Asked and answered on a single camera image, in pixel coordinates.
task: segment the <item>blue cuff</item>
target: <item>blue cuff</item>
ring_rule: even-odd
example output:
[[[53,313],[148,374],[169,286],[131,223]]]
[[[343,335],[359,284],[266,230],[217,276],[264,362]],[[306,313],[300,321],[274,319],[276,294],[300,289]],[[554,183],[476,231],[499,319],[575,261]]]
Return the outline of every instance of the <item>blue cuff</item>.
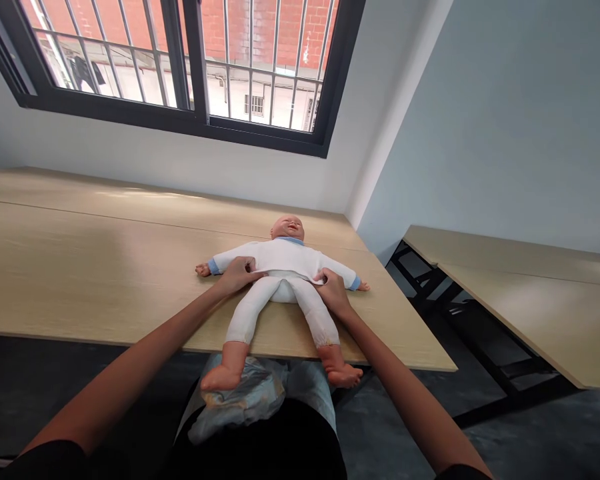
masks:
[[[218,268],[218,265],[216,264],[214,259],[209,260],[208,264],[209,264],[209,270],[211,270],[211,273],[213,275],[220,275],[220,269]]]
[[[360,280],[360,277],[358,277],[357,275],[355,276],[355,280],[353,281],[353,283],[351,284],[351,286],[349,287],[349,290],[353,290],[356,291],[358,290],[358,287],[360,286],[360,284],[362,283],[362,280]]]

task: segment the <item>black shirt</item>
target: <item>black shirt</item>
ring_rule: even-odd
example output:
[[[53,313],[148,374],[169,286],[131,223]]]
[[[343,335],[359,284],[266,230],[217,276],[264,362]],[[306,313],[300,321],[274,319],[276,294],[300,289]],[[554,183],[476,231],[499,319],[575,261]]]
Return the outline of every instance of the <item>black shirt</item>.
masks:
[[[187,432],[200,411],[182,428],[158,478],[347,478],[335,432],[318,412],[300,401],[288,399],[270,419],[248,427],[225,429],[194,447]],[[1,472],[0,479],[82,480],[91,478],[90,468],[78,444],[57,440],[18,457]],[[438,476],[439,480],[486,478],[464,465],[456,465]]]

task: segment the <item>table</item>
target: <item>table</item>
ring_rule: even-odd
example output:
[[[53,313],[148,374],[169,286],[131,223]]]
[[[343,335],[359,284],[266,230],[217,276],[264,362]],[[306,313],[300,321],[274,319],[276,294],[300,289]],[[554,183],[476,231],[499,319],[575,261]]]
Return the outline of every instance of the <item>table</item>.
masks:
[[[410,252],[433,263],[418,277],[406,272],[417,292],[414,305],[423,315],[431,308],[440,312],[507,394],[457,416],[461,427],[600,388],[599,254],[423,227],[410,227],[404,242],[406,248],[391,260],[400,271],[405,270],[400,257]],[[447,276],[452,284],[433,305],[426,305]],[[462,290],[476,301],[454,303]],[[479,305],[526,352],[527,360],[496,365],[462,328],[463,318]],[[531,373],[556,376],[525,390],[512,384]]]
[[[284,212],[301,216],[312,246],[370,282],[351,302],[404,364],[456,370],[342,215],[30,169],[0,171],[0,335],[130,345],[213,284],[196,264],[263,240]],[[214,310],[185,350],[221,351],[243,295]],[[344,331],[341,344],[348,362],[366,363]],[[317,358],[300,309],[282,303],[264,308],[251,352]]]
[[[404,241],[432,265],[445,263],[600,284],[600,253],[414,225]]]

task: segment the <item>wooden tabletop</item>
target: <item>wooden tabletop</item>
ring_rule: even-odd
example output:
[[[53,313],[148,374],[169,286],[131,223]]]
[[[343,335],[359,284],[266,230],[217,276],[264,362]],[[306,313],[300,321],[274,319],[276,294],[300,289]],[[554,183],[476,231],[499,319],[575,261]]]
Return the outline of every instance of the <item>wooden tabletop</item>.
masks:
[[[284,212],[302,218],[308,245],[371,284],[351,302],[404,364],[456,370],[342,215],[20,169],[0,172],[0,335],[132,344],[213,284],[196,264],[264,240]],[[243,295],[218,307],[185,349],[220,351]],[[341,344],[347,361],[365,363],[342,330]],[[251,352],[317,357],[300,309],[283,303],[264,308]]]
[[[307,243],[367,251],[344,215],[51,170],[0,170],[0,201],[259,239],[269,239],[273,222],[292,213],[302,219]]]
[[[600,388],[600,285],[439,263],[578,388]]]
[[[600,253],[413,225],[404,240],[433,265],[445,263],[600,284]]]

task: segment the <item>doll head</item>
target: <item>doll head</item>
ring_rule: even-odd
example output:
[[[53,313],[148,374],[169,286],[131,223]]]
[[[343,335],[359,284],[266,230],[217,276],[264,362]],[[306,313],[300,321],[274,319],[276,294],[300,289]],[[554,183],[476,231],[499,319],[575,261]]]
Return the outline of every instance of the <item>doll head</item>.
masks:
[[[278,218],[271,228],[271,240],[278,237],[292,237],[304,241],[305,230],[300,219],[295,215],[284,215]]]

